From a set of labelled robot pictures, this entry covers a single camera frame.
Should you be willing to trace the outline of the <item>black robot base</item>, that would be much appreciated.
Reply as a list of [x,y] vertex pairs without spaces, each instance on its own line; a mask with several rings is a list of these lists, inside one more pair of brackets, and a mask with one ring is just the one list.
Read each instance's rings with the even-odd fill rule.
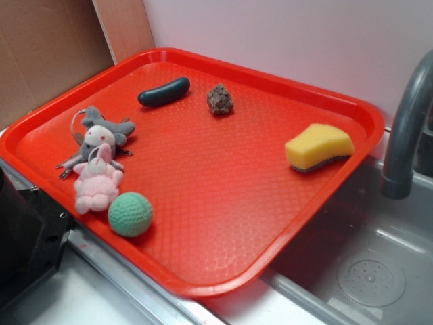
[[18,190],[1,172],[1,309],[58,271],[71,222],[42,189]]

